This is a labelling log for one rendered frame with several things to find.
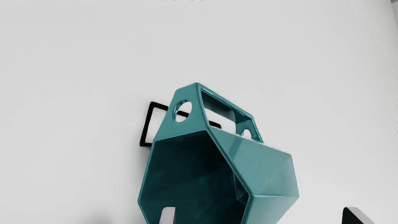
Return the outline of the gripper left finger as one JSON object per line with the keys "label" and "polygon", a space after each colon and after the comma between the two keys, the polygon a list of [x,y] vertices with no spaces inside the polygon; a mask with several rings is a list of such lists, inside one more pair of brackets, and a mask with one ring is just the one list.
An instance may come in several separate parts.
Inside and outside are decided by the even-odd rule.
{"label": "gripper left finger", "polygon": [[160,224],[176,224],[176,207],[163,208]]}

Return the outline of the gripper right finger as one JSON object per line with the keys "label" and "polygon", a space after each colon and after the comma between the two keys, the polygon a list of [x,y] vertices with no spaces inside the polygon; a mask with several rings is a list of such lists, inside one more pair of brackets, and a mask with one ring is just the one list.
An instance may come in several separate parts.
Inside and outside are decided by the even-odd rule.
{"label": "gripper right finger", "polygon": [[375,224],[375,222],[358,207],[344,207],[342,224]]}

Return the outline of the teal faceted mug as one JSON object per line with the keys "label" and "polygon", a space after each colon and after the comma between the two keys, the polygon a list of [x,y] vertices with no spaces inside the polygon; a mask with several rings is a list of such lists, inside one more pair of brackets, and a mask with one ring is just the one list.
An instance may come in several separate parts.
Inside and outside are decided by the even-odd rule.
{"label": "teal faceted mug", "polygon": [[175,91],[153,140],[138,205],[147,224],[277,224],[299,198],[291,154],[251,114],[200,83]]}

